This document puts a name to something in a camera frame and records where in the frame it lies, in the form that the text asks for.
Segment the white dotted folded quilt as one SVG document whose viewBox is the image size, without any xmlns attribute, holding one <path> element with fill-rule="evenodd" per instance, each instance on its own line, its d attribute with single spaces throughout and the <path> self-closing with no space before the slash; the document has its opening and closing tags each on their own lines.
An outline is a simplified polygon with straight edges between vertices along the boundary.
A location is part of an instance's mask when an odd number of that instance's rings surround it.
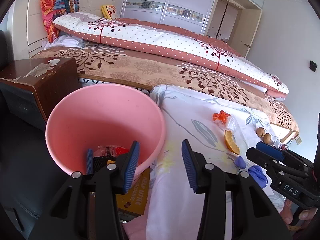
<svg viewBox="0 0 320 240">
<path fill-rule="evenodd" d="M 289 93 L 288 87 L 277 77 L 245 58 L 193 37 L 83 12 L 59 16 L 53 20 L 53 25 L 84 40 L 192 63 L 280 94 Z"/>
</svg>

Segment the black chair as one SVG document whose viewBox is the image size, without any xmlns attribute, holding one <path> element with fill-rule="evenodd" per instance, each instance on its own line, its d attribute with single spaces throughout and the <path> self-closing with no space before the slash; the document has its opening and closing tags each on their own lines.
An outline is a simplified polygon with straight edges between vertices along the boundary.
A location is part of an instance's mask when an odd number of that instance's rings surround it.
<svg viewBox="0 0 320 240">
<path fill-rule="evenodd" d="M 7 31 L 0 31 L 0 71 L 14 61 L 11 36 Z"/>
</svg>

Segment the yellow cardboard box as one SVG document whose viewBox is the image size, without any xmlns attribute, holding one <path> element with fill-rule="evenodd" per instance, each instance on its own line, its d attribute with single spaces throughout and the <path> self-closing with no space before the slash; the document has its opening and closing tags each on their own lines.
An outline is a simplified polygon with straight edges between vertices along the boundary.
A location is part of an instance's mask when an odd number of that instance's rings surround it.
<svg viewBox="0 0 320 240">
<path fill-rule="evenodd" d="M 148 201 L 149 185 L 150 168 L 148 167 L 139 175 L 125 195 L 116 195 L 118 210 L 135 217 L 143 215 Z"/>
</svg>

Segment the clear plastic snack wrapper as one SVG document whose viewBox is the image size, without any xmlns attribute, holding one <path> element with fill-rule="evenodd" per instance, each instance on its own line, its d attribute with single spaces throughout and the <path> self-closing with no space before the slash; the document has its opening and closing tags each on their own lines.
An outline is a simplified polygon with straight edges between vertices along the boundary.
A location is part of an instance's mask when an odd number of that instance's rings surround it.
<svg viewBox="0 0 320 240">
<path fill-rule="evenodd" d="M 129 152 L 129 149 L 121 146 L 98 146 L 98 149 L 93 153 L 93 157 L 114 157 L 117 158 L 122 154 Z"/>
</svg>

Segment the yellow red small pillow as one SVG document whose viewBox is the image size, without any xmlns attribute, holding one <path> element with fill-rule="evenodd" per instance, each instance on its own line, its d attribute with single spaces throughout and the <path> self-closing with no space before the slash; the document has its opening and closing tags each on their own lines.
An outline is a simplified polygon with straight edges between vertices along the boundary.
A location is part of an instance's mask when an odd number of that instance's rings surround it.
<svg viewBox="0 0 320 240">
<path fill-rule="evenodd" d="M 105 19 L 116 20 L 119 18 L 117 9 L 114 5 L 102 5 L 101 12 L 102 12 L 103 18 Z"/>
</svg>

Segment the orange peel piece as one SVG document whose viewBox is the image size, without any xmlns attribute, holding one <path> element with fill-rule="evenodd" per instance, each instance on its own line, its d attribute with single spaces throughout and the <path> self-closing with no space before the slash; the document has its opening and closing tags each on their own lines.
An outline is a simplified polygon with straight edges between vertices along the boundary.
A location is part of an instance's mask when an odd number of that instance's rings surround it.
<svg viewBox="0 0 320 240">
<path fill-rule="evenodd" d="M 235 143 L 235 141 L 234 141 L 234 139 L 233 139 L 233 134 L 232 134 L 231 131 L 225 130 L 225 132 L 224 132 L 224 139 L 225 139 L 225 145 L 227 146 L 227 148 L 228 148 L 231 152 L 239 155 L 239 154 L 240 154 L 240 148 L 239 148 L 239 146 Z"/>
</svg>

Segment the right walnut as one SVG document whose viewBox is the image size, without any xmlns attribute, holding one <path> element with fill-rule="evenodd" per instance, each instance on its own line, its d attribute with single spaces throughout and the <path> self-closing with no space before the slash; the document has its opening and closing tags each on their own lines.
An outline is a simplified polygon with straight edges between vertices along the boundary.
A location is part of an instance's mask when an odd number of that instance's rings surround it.
<svg viewBox="0 0 320 240">
<path fill-rule="evenodd" d="M 265 135 L 263 136 L 263 142 L 265 144 L 269 144 L 271 141 L 272 141 L 272 138 L 270 133 L 265 133 Z"/>
</svg>

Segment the orange red plastic scrap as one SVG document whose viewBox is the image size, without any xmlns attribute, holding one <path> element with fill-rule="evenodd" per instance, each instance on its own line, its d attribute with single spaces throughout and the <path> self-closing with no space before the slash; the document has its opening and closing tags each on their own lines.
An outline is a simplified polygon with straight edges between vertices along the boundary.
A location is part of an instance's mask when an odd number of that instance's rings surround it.
<svg viewBox="0 0 320 240">
<path fill-rule="evenodd" d="M 219 121 L 225 124 L 230 116 L 231 116 L 230 114 L 221 110 L 219 113 L 214 113 L 212 116 L 212 119 L 213 121 Z"/>
</svg>

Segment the left walnut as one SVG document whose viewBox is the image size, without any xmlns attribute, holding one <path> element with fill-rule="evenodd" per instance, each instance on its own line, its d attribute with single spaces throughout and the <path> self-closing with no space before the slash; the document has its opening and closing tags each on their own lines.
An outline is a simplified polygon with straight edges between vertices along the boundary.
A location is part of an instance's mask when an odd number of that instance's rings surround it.
<svg viewBox="0 0 320 240">
<path fill-rule="evenodd" d="M 263 127 L 258 127 L 256 134 L 258 137 L 263 138 L 265 136 L 265 129 Z"/>
</svg>

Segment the beige wooden headboard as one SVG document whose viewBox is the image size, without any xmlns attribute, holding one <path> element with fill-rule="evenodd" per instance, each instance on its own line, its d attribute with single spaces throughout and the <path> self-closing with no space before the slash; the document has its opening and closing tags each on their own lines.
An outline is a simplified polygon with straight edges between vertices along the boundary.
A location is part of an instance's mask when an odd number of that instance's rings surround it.
<svg viewBox="0 0 320 240">
<path fill-rule="evenodd" d="M 8 32 L 15 60 L 28 59 L 51 38 L 51 22 L 68 12 L 89 12 L 101 16 L 102 5 L 121 11 L 123 0 L 15 0 L 9 9 Z"/>
</svg>

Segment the pink plastic bucket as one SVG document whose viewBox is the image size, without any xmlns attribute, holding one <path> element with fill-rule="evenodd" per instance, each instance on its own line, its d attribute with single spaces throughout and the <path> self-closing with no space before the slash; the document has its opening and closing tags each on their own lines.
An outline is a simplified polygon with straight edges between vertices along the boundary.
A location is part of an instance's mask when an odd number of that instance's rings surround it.
<svg viewBox="0 0 320 240">
<path fill-rule="evenodd" d="M 46 144 L 66 174 L 86 173 L 87 150 L 99 146 L 129 149 L 140 144 L 138 178 L 163 149 L 167 129 L 158 105 L 146 94 L 124 85 L 80 88 L 64 97 L 46 125 Z"/>
</svg>

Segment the beige wooden door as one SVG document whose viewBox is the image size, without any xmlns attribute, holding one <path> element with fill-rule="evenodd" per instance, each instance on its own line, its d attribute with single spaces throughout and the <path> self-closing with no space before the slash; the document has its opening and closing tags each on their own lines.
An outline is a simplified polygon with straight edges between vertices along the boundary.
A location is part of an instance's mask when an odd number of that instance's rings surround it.
<svg viewBox="0 0 320 240">
<path fill-rule="evenodd" d="M 215 0 L 205 34 L 229 45 L 246 58 L 255 38 L 262 10 L 234 0 Z"/>
</svg>

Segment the brown leaf pattern blanket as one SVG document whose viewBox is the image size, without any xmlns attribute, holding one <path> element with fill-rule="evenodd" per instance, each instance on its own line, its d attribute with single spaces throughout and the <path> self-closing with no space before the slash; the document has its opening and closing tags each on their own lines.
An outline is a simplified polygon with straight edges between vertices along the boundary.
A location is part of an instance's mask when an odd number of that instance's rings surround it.
<svg viewBox="0 0 320 240">
<path fill-rule="evenodd" d="M 53 47 L 33 58 L 75 59 L 78 76 L 151 90 L 157 85 L 176 85 L 197 90 L 257 109 L 281 127 L 298 131 L 298 124 L 284 103 L 231 77 L 191 63 L 87 42 L 81 48 Z"/>
</svg>

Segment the black wall switch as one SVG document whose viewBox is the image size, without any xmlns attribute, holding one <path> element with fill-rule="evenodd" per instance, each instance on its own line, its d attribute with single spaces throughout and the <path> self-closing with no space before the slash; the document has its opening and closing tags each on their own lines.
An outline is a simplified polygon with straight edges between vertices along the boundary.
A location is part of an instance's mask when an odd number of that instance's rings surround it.
<svg viewBox="0 0 320 240">
<path fill-rule="evenodd" d="M 310 60 L 309 68 L 310 68 L 310 70 L 312 70 L 313 72 L 316 72 L 317 64 L 316 64 L 315 62 L 313 62 L 312 60 Z"/>
</svg>

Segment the dark wooden nightstand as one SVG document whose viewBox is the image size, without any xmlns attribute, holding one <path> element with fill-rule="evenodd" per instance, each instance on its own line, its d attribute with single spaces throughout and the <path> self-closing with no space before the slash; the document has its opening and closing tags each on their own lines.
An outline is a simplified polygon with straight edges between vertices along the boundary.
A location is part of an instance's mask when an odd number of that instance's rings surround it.
<svg viewBox="0 0 320 240">
<path fill-rule="evenodd" d="M 1 70 L 1 94 L 9 111 L 42 131 L 54 107 L 79 88 L 73 58 L 17 60 Z"/>
</svg>

